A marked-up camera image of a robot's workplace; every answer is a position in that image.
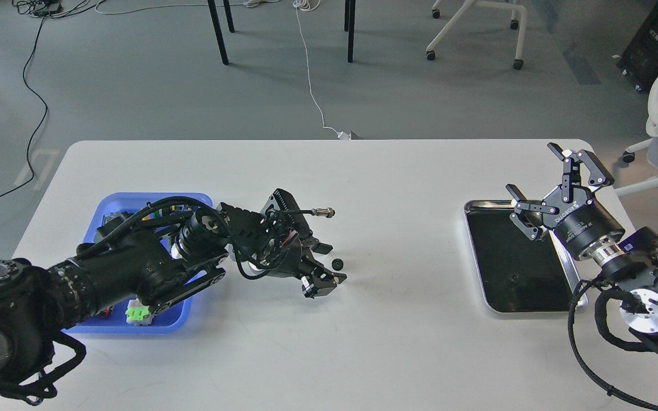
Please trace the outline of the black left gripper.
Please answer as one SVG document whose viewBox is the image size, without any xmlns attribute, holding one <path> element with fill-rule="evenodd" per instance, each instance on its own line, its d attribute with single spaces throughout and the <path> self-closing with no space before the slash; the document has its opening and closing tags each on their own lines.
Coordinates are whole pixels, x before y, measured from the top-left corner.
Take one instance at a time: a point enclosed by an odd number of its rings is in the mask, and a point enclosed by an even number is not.
<svg viewBox="0 0 658 411">
<path fill-rule="evenodd" d="M 293 277 L 303 296 L 313 299 L 332 292 L 347 276 L 318 268 L 313 252 L 328 255 L 334 248 L 314 237 L 308 215 L 318 216 L 318 209 L 300 208 L 291 193 L 276 189 L 259 212 L 220 203 L 218 232 L 243 278 Z"/>
</svg>

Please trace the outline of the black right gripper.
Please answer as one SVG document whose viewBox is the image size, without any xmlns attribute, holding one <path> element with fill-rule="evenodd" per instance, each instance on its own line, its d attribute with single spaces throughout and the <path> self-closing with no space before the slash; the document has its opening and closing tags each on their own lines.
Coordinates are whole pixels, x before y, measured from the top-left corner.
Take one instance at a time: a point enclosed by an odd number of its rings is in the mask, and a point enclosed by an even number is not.
<svg viewBox="0 0 658 411">
<path fill-rule="evenodd" d="M 553 232 L 577 261 L 607 262 L 621 254 L 625 230 L 595 197 L 596 190 L 613 185 L 613 175 L 590 151 L 563 150 L 554 142 L 547 147 L 563 163 L 561 182 L 543 200 L 528 200 L 517 185 L 506 184 L 515 225 L 531 240 Z"/>
</svg>

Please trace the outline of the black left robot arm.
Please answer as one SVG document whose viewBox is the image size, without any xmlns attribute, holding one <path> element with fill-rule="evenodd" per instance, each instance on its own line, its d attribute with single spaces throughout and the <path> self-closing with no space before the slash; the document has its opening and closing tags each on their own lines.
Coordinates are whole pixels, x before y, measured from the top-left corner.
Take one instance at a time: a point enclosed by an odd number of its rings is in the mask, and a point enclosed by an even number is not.
<svg viewBox="0 0 658 411">
<path fill-rule="evenodd" d="M 55 397 L 55 382 L 86 355 L 65 329 L 130 296 L 162 314 L 222 279 L 227 258 L 246 279 L 292 277 L 303 296 L 326 296 L 346 276 L 339 260 L 327 268 L 314 257 L 332 246 L 314 237 L 306 216 L 334 214 L 301 209 L 283 189 L 259 212 L 173 196 L 115 214 L 52 267 L 0 260 L 0 396 L 32 406 Z"/>
</svg>

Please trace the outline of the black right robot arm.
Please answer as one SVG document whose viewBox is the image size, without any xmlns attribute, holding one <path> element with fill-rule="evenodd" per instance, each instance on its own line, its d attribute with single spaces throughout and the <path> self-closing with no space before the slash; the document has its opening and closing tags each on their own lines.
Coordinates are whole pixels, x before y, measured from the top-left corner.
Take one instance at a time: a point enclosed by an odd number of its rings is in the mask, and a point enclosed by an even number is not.
<svg viewBox="0 0 658 411">
<path fill-rule="evenodd" d="M 658 234 L 649 227 L 624 237 L 624 227 L 601 205 L 596 191 L 613 185 L 613 175 L 594 153 L 548 148 L 563 163 L 561 182 L 541 200 L 528 200 L 507 184 L 513 197 L 510 220 L 525 237 L 541 240 L 551 232 L 577 261 L 592 259 L 600 266 L 594 279 L 578 281 L 568 310 L 569 343 L 583 372 L 607 395 L 640 408 L 652 404 L 610 383 L 588 367 L 575 341 L 577 302 L 588 289 L 600 291 L 593 319 L 601 338 L 627 352 L 658 355 Z"/>
</svg>

